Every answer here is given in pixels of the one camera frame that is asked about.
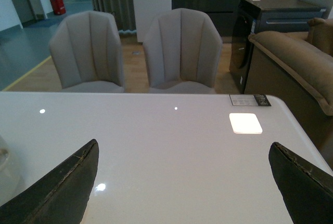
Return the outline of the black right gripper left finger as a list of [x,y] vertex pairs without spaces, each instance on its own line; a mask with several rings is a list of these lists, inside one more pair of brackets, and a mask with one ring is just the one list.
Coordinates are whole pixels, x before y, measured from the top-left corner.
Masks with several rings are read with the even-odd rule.
[[1,206],[1,223],[80,223],[99,160],[95,139]]

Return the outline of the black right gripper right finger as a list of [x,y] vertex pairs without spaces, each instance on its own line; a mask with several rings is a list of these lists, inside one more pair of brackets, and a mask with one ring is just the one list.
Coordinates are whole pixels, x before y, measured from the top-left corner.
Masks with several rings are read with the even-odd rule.
[[268,160],[293,223],[332,223],[332,175],[278,142]]

